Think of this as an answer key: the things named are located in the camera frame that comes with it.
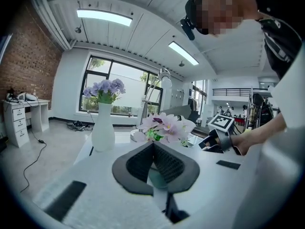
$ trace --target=black shirt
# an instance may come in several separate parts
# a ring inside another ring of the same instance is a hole
[[[271,68],[281,79],[296,58],[305,37],[302,0],[256,0],[258,11],[271,19],[262,19],[265,50]]]

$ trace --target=window frame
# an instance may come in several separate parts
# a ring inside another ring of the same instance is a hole
[[[88,67],[89,67],[89,65],[90,65],[90,63],[91,63],[91,61],[92,61],[92,58],[97,58],[97,59],[109,61],[109,62],[110,62],[110,67],[109,67],[108,73],[102,73],[102,72],[97,72],[97,71],[88,70]],[[130,65],[130,64],[126,64],[126,63],[122,63],[122,62],[119,62],[119,61],[116,61],[116,60],[110,60],[110,59],[106,59],[106,58],[102,58],[102,57],[98,57],[98,56],[91,55],[90,58],[89,58],[89,60],[88,60],[88,62],[87,62],[86,70],[85,70],[85,73],[84,73],[84,76],[83,76],[83,79],[82,79],[82,83],[81,83],[81,92],[80,92],[79,107],[78,107],[78,110],[79,110],[79,111],[81,111],[81,112],[87,112],[87,110],[82,110],[82,109],[81,109],[81,102],[82,102],[82,96],[83,96],[83,90],[84,90],[84,86],[85,86],[85,81],[86,81],[86,79],[87,79],[88,74],[105,76],[105,77],[106,77],[106,80],[109,80],[109,76],[110,76],[110,73],[111,73],[111,69],[112,69],[112,64],[113,64],[113,63],[118,63],[118,64],[121,64],[121,65],[125,65],[125,66],[128,66],[128,67],[131,67],[131,68],[134,68],[134,69],[137,69],[137,70],[140,70],[140,71],[143,71],[143,72],[146,72],[146,73],[147,73],[147,79],[146,79],[146,85],[145,85],[144,95],[146,95],[147,90],[148,90],[148,88],[149,88],[149,86],[150,86],[150,84],[148,83],[150,74],[157,76],[157,74],[154,74],[154,73],[152,73],[152,72],[150,72],[150,71],[147,71],[147,70],[144,70],[144,69],[135,67],[135,66]],[[158,113],[159,113],[159,112],[160,112],[160,108],[161,108],[161,101],[162,101],[162,95],[163,95],[163,88],[161,88],[161,87],[159,87],[159,86],[156,86],[155,89],[160,90],[159,102],[158,102],[158,103],[151,102],[151,103],[148,103],[148,104],[158,106]],[[111,115],[128,116],[128,114],[112,114],[112,113],[111,113]]]
[[[207,80],[203,80],[203,89],[204,89],[204,85],[205,83],[207,82]],[[200,108],[200,115],[202,113],[202,106],[203,106],[203,103],[206,104],[206,96],[207,94],[203,91],[203,90],[200,90],[197,86],[196,86],[196,82],[193,82],[193,90],[195,91],[194,92],[194,96],[196,96],[196,92],[198,92],[199,94],[201,94],[202,96],[202,103],[201,103],[201,108]]]

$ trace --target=vr headset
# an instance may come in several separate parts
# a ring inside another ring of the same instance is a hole
[[[185,5],[186,17],[180,20],[180,24],[182,26],[183,31],[187,35],[187,37],[193,41],[195,39],[194,33],[192,30],[195,28],[199,31],[199,33],[203,35],[209,34],[209,30],[197,28],[196,22],[196,7],[197,5],[201,5],[201,0],[188,0]]]

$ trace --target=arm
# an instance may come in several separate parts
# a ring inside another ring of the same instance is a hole
[[[238,147],[242,155],[245,155],[252,145],[265,142],[269,137],[283,131],[285,128],[286,124],[283,115],[279,113],[276,118],[267,124],[241,135],[233,135],[231,140],[233,145]]]

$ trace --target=hand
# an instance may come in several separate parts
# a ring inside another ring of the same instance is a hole
[[[236,146],[242,155],[246,155],[249,148],[257,144],[257,138],[252,132],[244,132],[240,135],[232,135],[231,141],[233,146]]]

